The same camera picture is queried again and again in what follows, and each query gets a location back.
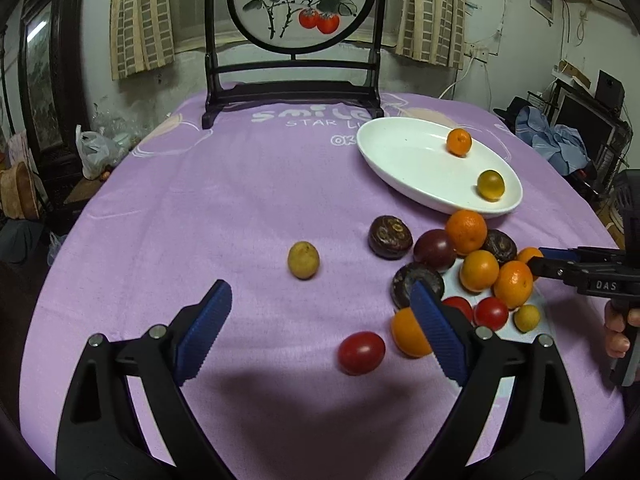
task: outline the red cherry tomato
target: red cherry tomato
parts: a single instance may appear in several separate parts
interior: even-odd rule
[[[322,13],[318,16],[318,30],[323,34],[331,34],[338,29],[340,25],[340,16],[337,14]]]
[[[498,298],[484,298],[474,310],[476,325],[485,326],[494,332],[506,325],[509,319],[509,309]]]
[[[338,362],[345,373],[364,375],[380,366],[385,351],[385,342],[378,334],[358,332],[340,343]]]
[[[298,21],[305,28],[314,28],[318,24],[318,16],[318,11],[315,9],[302,9],[298,15]]]
[[[465,300],[465,298],[460,298],[460,296],[452,296],[451,298],[442,300],[442,303],[458,309],[469,320],[469,323],[474,322],[474,311],[471,308],[471,303]]]

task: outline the plastic bag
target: plastic bag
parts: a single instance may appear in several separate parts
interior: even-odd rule
[[[109,137],[83,132],[80,124],[76,126],[76,147],[82,160],[82,174],[89,180],[98,178],[107,166],[117,166],[128,153]]]
[[[91,118],[91,128],[93,131],[115,140],[117,144],[125,150],[131,150],[145,136],[144,128],[137,120],[126,120],[105,110],[98,111],[98,105],[94,103],[95,114]]]
[[[47,265],[50,267],[53,265],[56,256],[60,252],[60,247],[66,240],[66,235],[56,236],[53,233],[49,233],[49,253],[47,254]]]

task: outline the dried fruit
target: dried fruit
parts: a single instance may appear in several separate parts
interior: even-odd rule
[[[395,216],[379,216],[369,228],[369,247],[385,260],[399,260],[414,244],[411,231]]]
[[[412,262],[398,270],[391,281],[391,298],[394,300],[396,307],[407,308],[410,306],[411,290],[418,280],[424,280],[431,287],[436,297],[440,300],[442,299],[444,295],[444,280],[442,276],[425,264]]]
[[[495,256],[500,266],[503,266],[506,262],[515,260],[518,254],[516,243],[511,240],[508,235],[502,231],[498,231],[498,229],[489,229],[487,231],[486,240],[482,248]]]

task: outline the finger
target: finger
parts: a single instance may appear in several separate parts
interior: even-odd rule
[[[607,352],[622,352],[625,353],[629,350],[629,339],[624,335],[613,330],[606,330],[605,333],[605,347]]]
[[[632,308],[626,319],[628,320],[629,325],[640,326],[640,308]]]
[[[611,302],[607,303],[607,306],[604,308],[604,325],[614,332],[624,332],[625,330],[625,318],[622,314],[613,310]]]
[[[613,350],[607,349],[607,355],[614,359],[622,359],[626,355],[626,352],[614,352]]]

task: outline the curtain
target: curtain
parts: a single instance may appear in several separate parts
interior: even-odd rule
[[[113,80],[171,63],[169,0],[111,0],[110,42]]]
[[[402,0],[396,54],[462,68],[465,0]]]

